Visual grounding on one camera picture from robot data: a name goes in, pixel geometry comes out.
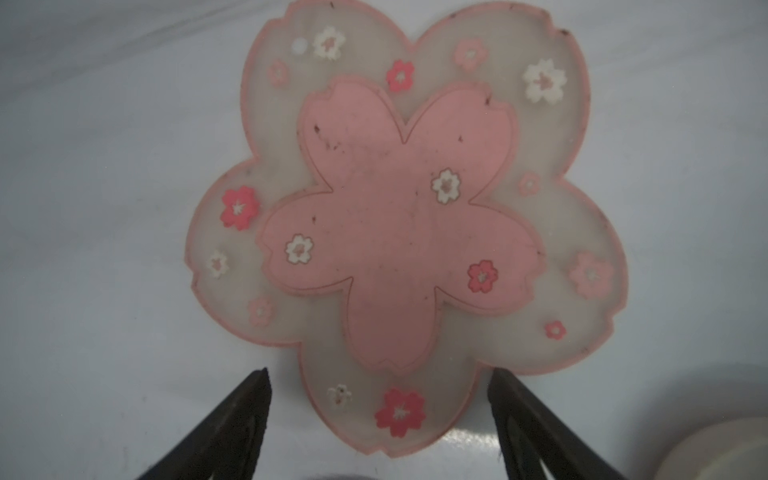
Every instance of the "white tabletop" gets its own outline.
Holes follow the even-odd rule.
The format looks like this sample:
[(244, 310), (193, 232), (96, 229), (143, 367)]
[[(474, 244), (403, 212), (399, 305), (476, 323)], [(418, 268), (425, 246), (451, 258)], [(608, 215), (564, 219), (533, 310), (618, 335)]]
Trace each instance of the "white tabletop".
[[(465, 4), (372, 3), (411, 36)], [(588, 61), (568, 178), (621, 237), (630, 296), (594, 355), (524, 380), (650, 478), (695, 428), (768, 413), (768, 4), (535, 4)], [(365, 456), (311, 409), (294, 352), (236, 338), (194, 299), (189, 220), (249, 155), (243, 61), (285, 7), (0, 4), (0, 477), (134, 478), (266, 366), (256, 478), (505, 478), (483, 389), (437, 444)]]

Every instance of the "flower center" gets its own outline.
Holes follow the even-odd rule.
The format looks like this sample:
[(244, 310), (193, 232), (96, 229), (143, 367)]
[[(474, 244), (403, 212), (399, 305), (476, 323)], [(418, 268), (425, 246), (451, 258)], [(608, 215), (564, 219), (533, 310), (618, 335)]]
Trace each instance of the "flower center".
[(334, 37), (326, 38), (326, 40), (323, 42), (323, 47), (326, 49), (326, 51), (333, 48), (333, 46), (336, 44), (336, 39)]
[(544, 72), (538, 74), (538, 80), (533, 80), (535, 84), (538, 84), (541, 90), (548, 90), (552, 88), (552, 80)]
[(594, 282), (595, 280), (599, 280), (600, 276), (597, 272), (594, 271), (594, 268), (587, 268), (587, 271), (584, 272), (584, 275), (587, 276), (587, 280), (590, 282)]
[(408, 410), (406, 410), (406, 409), (405, 409), (405, 406), (404, 406), (404, 405), (401, 405), (401, 406), (399, 406), (399, 407), (395, 407), (395, 412), (392, 414), (392, 417), (393, 417), (395, 420), (402, 420), (402, 419), (404, 419), (405, 417), (407, 417), (409, 413), (410, 413), (410, 412), (409, 412)]

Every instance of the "pink flower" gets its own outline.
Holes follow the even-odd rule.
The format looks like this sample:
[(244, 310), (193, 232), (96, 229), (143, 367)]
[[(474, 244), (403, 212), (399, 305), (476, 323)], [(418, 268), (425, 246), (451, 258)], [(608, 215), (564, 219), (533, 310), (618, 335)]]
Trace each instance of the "pink flower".
[[(477, 200), (508, 166), (511, 115), (477, 84), (446, 88), (407, 126), (386, 93), (362, 78), (337, 78), (310, 95), (299, 140), (318, 187), (265, 213), (257, 238), (263, 272), (296, 295), (343, 291), (352, 355), (401, 375), (429, 357), (443, 302), (477, 313), (524, 305), (528, 277), (542, 267), (538, 235)], [(461, 178), (462, 194), (442, 203), (432, 188), (446, 169)], [(286, 257), (297, 236), (311, 239), (303, 260)]]
[(282, 87), (288, 83), (288, 66), (281, 60), (275, 60), (266, 70), (266, 76), (270, 78), (273, 87)]
[(248, 321), (253, 326), (267, 326), (275, 315), (275, 306), (268, 296), (260, 296), (248, 302)]
[(413, 63), (410, 61), (403, 63), (402, 60), (396, 60), (392, 68), (386, 72), (386, 82), (389, 84), (389, 90), (410, 90), (413, 86), (413, 70)]
[(547, 337), (554, 339), (554, 340), (560, 340), (565, 336), (565, 333), (567, 332), (565, 330), (565, 326), (563, 325), (563, 322), (560, 320), (555, 320), (554, 322), (547, 323), (544, 326), (544, 330), (547, 332)]
[(245, 230), (250, 225), (250, 219), (259, 214), (259, 201), (253, 188), (243, 186), (238, 190), (227, 190), (221, 201), (227, 208), (219, 218), (227, 228), (234, 225), (238, 230)]
[(493, 267), (493, 262), (483, 260), (471, 265), (467, 270), (469, 275), (469, 289), (473, 293), (482, 291), (488, 293), (493, 290), (493, 283), (498, 280), (498, 271)]
[(520, 183), (518, 183), (518, 190), (523, 197), (535, 195), (538, 193), (538, 189), (538, 175), (533, 172), (526, 172), (520, 179)]
[(389, 428), (393, 437), (404, 437), (408, 429), (418, 430), (427, 415), (424, 414), (424, 399), (416, 392), (403, 393), (390, 389), (384, 394), (384, 408), (376, 412), (376, 426)]
[(568, 277), (576, 284), (576, 292), (586, 299), (603, 298), (612, 288), (613, 266), (595, 258), (590, 252), (580, 252), (576, 256), (576, 265)]
[(488, 49), (479, 38), (465, 38), (453, 52), (453, 61), (466, 72), (472, 72), (488, 58)]

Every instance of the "small white flower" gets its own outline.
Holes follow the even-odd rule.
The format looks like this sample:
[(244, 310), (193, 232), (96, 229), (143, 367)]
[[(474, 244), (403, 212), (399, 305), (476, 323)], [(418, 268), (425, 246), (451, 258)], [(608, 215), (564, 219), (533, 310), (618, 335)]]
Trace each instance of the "small white flower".
[(310, 250), (312, 250), (312, 247), (314, 247), (314, 244), (312, 243), (311, 238), (304, 238), (303, 235), (297, 233), (293, 236), (293, 240), (286, 243), (288, 261), (294, 265), (299, 262), (308, 263), (312, 258), (310, 255)]
[(227, 256), (219, 250), (214, 250), (214, 254), (208, 259), (208, 269), (214, 278), (224, 275), (230, 269), (227, 265)]
[(352, 400), (352, 393), (346, 388), (346, 385), (339, 384), (328, 389), (328, 400), (331, 402), (332, 409), (341, 410)]
[(310, 46), (310, 43), (304, 37), (297, 37), (290, 45), (290, 50), (294, 55), (304, 55), (306, 48)]
[(315, 47), (315, 56), (328, 60), (338, 60), (341, 58), (341, 46), (344, 45), (346, 37), (334, 27), (326, 27), (325, 30), (315, 36), (312, 45)]
[(563, 85), (568, 79), (565, 72), (554, 67), (551, 60), (541, 59), (536, 65), (529, 65), (523, 74), (523, 80), (528, 83), (525, 96), (533, 103), (544, 98), (548, 104), (554, 105), (563, 99)]
[(440, 176), (432, 181), (432, 189), (437, 192), (437, 201), (441, 204), (447, 204), (451, 200), (458, 198), (458, 186), (461, 185), (458, 175), (454, 174), (450, 168), (440, 172)]

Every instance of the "flower-shaped coaster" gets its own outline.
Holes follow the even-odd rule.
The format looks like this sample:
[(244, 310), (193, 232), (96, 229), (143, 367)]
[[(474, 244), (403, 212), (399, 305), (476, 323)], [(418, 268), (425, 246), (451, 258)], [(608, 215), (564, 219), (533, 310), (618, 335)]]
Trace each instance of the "flower-shaped coaster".
[(192, 287), (232, 333), (296, 348), (355, 449), (421, 449), (483, 366), (551, 372), (611, 334), (626, 260), (563, 178), (589, 86), (546, 12), (478, 5), (413, 44), (363, 3), (300, 0), (259, 33), (241, 99), (254, 159), (194, 214)]

